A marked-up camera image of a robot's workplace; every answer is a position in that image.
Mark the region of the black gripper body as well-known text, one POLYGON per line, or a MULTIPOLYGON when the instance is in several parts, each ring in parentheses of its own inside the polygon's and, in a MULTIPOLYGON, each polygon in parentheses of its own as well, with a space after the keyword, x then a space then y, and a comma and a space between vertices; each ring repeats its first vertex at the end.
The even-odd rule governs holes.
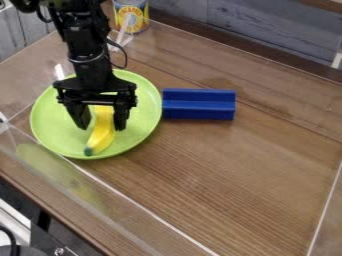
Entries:
POLYGON ((123 103, 127 108, 138 104, 136 84, 111 75, 103 86, 91 86, 78 77, 58 80, 58 102, 64 106, 104 105, 115 107, 123 103))

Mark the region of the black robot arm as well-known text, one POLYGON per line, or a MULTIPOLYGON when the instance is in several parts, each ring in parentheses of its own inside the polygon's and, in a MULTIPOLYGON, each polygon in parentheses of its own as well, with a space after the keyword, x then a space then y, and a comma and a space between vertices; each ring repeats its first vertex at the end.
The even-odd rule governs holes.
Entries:
POLYGON ((76 126, 86 130, 91 122, 90 105, 114 108, 114 126, 126 129, 131 108, 138 104, 136 84, 119 78, 112 70, 108 45, 111 31, 102 3, 106 0, 9 0, 23 13, 36 13, 54 23, 68 47, 75 76, 54 82, 58 102, 64 105, 76 126))

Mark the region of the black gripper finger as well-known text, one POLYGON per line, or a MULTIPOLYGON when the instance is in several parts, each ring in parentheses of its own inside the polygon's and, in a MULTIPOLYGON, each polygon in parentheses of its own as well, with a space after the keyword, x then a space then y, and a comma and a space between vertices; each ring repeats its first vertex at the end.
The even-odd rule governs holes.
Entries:
POLYGON ((66 108, 76 126, 86 130, 91 122, 91 112, 88 105, 80 102, 67 102, 66 108))
POLYGON ((118 100, 114 105, 114 124, 115 130, 126 129, 127 120, 130 118, 131 103, 128 100, 118 100))

